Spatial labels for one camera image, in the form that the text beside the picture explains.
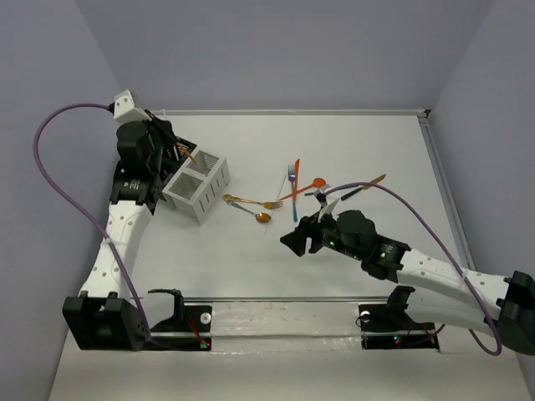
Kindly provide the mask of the orange plastic knife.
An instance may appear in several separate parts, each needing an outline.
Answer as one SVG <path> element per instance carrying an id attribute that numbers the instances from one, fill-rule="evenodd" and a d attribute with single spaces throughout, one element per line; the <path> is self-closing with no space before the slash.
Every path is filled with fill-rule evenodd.
<path id="1" fill-rule="evenodd" d="M 294 204 L 297 204 L 297 197 L 298 197 L 298 177 L 299 177 L 299 168 L 300 168 L 300 159 L 296 159 L 294 163 L 294 188 L 293 188 L 293 201 Z"/>

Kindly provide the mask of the iridescent blue purple fork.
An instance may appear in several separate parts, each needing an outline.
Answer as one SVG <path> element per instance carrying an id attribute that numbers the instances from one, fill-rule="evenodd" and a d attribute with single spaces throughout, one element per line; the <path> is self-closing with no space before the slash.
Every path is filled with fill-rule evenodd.
<path id="1" fill-rule="evenodd" d="M 291 185 L 291 199 L 292 199 L 292 213 L 293 213 L 293 221 L 298 222 L 298 212 L 296 207 L 296 172 L 295 172 L 295 165 L 289 165 L 288 166 L 288 181 Z"/>

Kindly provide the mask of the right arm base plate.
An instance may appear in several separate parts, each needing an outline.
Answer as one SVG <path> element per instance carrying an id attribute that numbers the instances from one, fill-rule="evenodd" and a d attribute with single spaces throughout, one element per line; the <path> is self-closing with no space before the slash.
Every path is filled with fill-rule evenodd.
<path id="1" fill-rule="evenodd" d="M 361 331 L 364 350 L 439 350 L 436 326 L 416 323 L 406 316 L 395 316 L 385 304 L 361 304 L 355 325 Z"/>

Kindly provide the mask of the metal rail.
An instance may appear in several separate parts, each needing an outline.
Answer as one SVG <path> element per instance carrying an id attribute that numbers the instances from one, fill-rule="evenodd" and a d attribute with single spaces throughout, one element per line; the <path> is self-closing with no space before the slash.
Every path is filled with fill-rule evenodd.
<path id="1" fill-rule="evenodd" d="M 425 118 L 424 109 L 191 109 L 167 110 L 167 117 L 182 115 L 408 115 Z M 163 116 L 162 109 L 154 112 Z"/>
<path id="2" fill-rule="evenodd" d="M 334 296 L 334 297 L 185 297 L 189 303 L 217 302 L 344 302 L 344 303 L 386 303 L 388 297 L 377 296 Z"/>

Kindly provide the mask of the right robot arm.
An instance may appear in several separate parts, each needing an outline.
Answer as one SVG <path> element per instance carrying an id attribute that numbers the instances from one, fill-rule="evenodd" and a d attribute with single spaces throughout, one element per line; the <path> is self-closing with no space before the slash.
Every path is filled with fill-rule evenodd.
<path id="1" fill-rule="evenodd" d="M 387 302 L 362 308 L 357 323 L 366 333 L 438 323 L 497 335 L 503 347 L 534 354 L 534 280 L 526 273 L 455 268 L 378 234 L 360 211 L 305 216 L 280 241 L 297 256 L 326 247 L 359 261 L 371 277 L 395 283 Z"/>

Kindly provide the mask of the orange plastic spoon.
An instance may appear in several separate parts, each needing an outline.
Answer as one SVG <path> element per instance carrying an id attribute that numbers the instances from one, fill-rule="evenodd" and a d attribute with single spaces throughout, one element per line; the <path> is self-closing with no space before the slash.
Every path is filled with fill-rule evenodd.
<path id="1" fill-rule="evenodd" d="M 311 189 L 319 189 L 323 186 L 325 186 L 327 184 L 326 180 L 321 178 L 321 177 L 317 177 L 313 180 L 313 182 L 309 185 L 306 185 L 300 189 L 297 189 L 296 190 L 296 194 L 300 194 L 302 192 L 305 192 L 306 190 L 311 190 Z M 289 195 L 286 195 L 286 196 L 283 196 L 281 198 L 279 198 L 280 201 L 284 201 L 286 199 L 289 199 L 289 198 L 292 198 L 293 197 L 293 192 L 291 192 Z"/>

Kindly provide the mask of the black utensil container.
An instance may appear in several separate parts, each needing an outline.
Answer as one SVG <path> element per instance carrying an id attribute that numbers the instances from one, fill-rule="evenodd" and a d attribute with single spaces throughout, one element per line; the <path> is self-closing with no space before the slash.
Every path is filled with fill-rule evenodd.
<path id="1" fill-rule="evenodd" d="M 173 175 L 187 162 L 191 161 L 197 164 L 196 158 L 193 156 L 193 150 L 196 144 L 179 138 L 169 149 L 165 150 L 162 156 L 162 163 L 160 169 L 160 178 L 163 186 L 166 186 Z"/>

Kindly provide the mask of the gold ornate fork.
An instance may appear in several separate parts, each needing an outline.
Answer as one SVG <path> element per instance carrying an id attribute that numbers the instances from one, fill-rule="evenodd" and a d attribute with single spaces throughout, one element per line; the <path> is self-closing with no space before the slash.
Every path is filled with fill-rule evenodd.
<path id="1" fill-rule="evenodd" d="M 244 199 L 244 198 L 233 196 L 233 195 L 229 195 L 229 194 L 223 195 L 222 199 L 225 200 L 225 201 L 232 201 L 232 202 L 237 202 L 237 203 L 246 203 L 246 204 L 257 205 L 257 206 L 261 206 L 261 207 L 263 207 L 263 208 L 265 208 L 267 210 L 277 210 L 277 209 L 280 209 L 280 208 L 283 207 L 283 202 L 280 201 L 280 200 L 261 202 L 261 201 L 255 201 L 255 200 L 248 200 L 248 199 Z"/>

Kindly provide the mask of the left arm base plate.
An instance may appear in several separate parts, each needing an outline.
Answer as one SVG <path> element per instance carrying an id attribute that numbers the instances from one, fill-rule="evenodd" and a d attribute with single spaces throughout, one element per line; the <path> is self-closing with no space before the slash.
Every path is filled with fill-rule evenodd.
<path id="1" fill-rule="evenodd" d="M 186 304 L 184 317 L 168 318 L 151 329 L 151 340 L 143 351 L 211 351 L 212 305 Z"/>

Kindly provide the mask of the metal rail front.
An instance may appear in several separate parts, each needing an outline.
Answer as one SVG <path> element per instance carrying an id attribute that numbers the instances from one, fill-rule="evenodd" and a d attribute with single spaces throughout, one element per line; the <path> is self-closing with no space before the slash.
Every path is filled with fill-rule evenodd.
<path id="1" fill-rule="evenodd" d="M 185 297 L 189 303 L 217 302 L 344 302 L 344 303 L 386 303 L 388 297 L 377 296 L 334 296 L 334 297 Z"/>

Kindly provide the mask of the orange chopstick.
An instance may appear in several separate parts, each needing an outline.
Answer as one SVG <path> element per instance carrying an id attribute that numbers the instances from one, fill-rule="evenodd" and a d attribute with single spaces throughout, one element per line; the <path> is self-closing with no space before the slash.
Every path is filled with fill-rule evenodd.
<path id="1" fill-rule="evenodd" d="M 176 146 L 183 152 L 184 155 L 186 155 L 194 164 L 197 164 L 197 159 L 191 154 L 191 152 L 188 150 L 188 148 L 182 144 L 181 142 L 177 142 Z"/>

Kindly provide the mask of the gold knife black handle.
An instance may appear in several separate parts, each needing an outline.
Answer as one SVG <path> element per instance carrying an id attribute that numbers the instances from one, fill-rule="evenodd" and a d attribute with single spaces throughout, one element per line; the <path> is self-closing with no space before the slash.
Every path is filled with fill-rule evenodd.
<path id="1" fill-rule="evenodd" d="M 350 197 L 358 194 L 362 190 L 368 190 L 371 186 L 373 186 L 373 184 L 379 184 L 385 177 L 386 177 L 386 174 L 380 175 L 379 177 L 377 177 L 377 178 L 373 179 L 372 181 L 370 181 L 370 183 L 372 185 L 361 185 L 361 186 L 357 187 L 356 189 L 351 190 L 350 192 L 342 195 L 341 201 L 346 201 L 347 199 L 349 199 Z"/>

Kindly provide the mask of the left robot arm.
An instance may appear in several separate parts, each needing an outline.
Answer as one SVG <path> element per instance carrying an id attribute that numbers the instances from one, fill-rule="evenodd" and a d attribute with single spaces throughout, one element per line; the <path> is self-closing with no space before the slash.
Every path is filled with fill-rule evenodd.
<path id="1" fill-rule="evenodd" d="M 141 239 L 163 189 L 161 168 L 177 138 L 171 122 L 150 117 L 116 131 L 115 167 L 107 224 L 93 268 L 62 313 L 83 350 L 139 351 L 150 325 L 130 278 Z"/>

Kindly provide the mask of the metal rail back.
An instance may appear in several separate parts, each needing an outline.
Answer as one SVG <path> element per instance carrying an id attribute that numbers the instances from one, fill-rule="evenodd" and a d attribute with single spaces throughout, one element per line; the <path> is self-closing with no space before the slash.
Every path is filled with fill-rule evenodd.
<path id="1" fill-rule="evenodd" d="M 167 110 L 167 117 L 182 115 L 408 115 L 425 118 L 424 109 L 191 109 Z M 163 116 L 162 109 L 154 112 Z"/>

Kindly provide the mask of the white utensil container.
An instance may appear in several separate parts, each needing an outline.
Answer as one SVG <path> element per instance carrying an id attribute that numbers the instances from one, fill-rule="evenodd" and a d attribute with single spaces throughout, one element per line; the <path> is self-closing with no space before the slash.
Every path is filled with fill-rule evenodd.
<path id="1" fill-rule="evenodd" d="M 185 163 L 170 178 L 162 191 L 167 205 L 199 224 L 208 217 L 212 207 L 222 199 L 231 182 L 227 159 L 203 149 L 192 151 L 193 161 Z"/>

